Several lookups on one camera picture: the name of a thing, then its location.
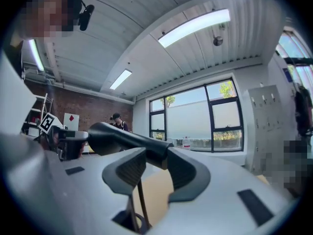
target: white wall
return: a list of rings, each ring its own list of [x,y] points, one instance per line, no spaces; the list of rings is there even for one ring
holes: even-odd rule
[[[284,114],[284,117],[286,117],[287,119],[290,119],[290,122],[288,123],[286,122],[285,140],[294,140],[296,131],[295,131],[294,111],[292,109],[294,107],[294,103],[291,97],[292,95],[291,86],[281,70],[281,68],[284,67],[285,65],[286,65],[285,61],[281,57],[274,54],[268,66],[255,65],[252,67],[248,66],[234,70],[227,70],[213,75],[208,74],[203,79],[201,80],[198,79],[197,82],[187,82],[181,85],[182,87],[181,90],[193,88],[200,84],[210,83],[232,77],[238,91],[238,97],[240,100],[242,100],[242,95],[246,90],[259,87],[260,83],[263,83],[264,86],[276,85],[281,97],[283,108],[286,109],[286,111],[284,111],[282,114]],[[149,136],[149,107],[147,107],[146,104],[149,104],[149,100],[153,100],[157,97],[161,97],[163,95],[167,95],[170,93],[173,93],[173,90],[169,89],[166,91],[162,91],[161,94],[156,94],[154,96],[151,96],[150,98],[142,99],[135,104],[134,122],[133,122],[135,133]],[[246,109],[242,108],[242,112],[244,118],[244,128],[246,129],[245,121]],[[245,133],[245,149],[247,147],[247,142],[248,140],[246,138]],[[208,156],[218,156],[233,161],[239,165],[245,164],[246,150],[244,150],[244,152],[207,153],[207,154]]]
[[[149,101],[140,100],[134,105],[133,132],[149,136]]]

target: black cap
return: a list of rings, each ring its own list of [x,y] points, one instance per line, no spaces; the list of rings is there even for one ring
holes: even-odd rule
[[[67,0],[67,25],[62,26],[62,31],[73,31],[77,25],[79,14],[82,10],[82,0]]]
[[[117,119],[117,118],[120,118],[120,117],[121,117],[120,113],[114,113],[113,116],[112,116],[113,120]]]

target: sky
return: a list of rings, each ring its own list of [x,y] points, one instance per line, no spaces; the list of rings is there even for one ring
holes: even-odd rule
[[[221,84],[222,83],[212,84],[212,85],[207,86],[207,91],[211,100],[223,97],[223,95],[220,94]],[[175,96],[175,102],[171,104],[170,107],[206,100],[204,87],[200,87],[191,91],[176,94],[174,96]],[[152,103],[153,111],[162,110],[162,109],[163,109],[163,104],[160,101],[160,99],[153,101]]]

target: white board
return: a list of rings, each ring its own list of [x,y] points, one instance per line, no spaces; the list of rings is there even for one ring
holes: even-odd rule
[[[68,127],[69,130],[78,131],[79,115],[64,113],[63,124]]]
[[[44,133],[48,134],[53,125],[62,128],[62,124],[59,121],[59,119],[56,116],[52,115],[51,113],[47,113],[44,119],[41,121],[39,128]]]
[[[36,97],[0,52],[0,133],[18,134]]]

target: brick wall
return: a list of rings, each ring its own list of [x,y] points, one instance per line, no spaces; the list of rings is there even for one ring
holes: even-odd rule
[[[110,123],[110,117],[115,112],[121,114],[122,119],[126,121],[130,129],[133,128],[133,106],[130,104],[33,83],[27,80],[25,84],[33,94],[44,96],[45,93],[48,93],[48,97],[53,98],[51,113],[60,122],[63,123],[64,121],[64,113],[79,115],[78,130],[80,131],[87,131],[96,122]]]

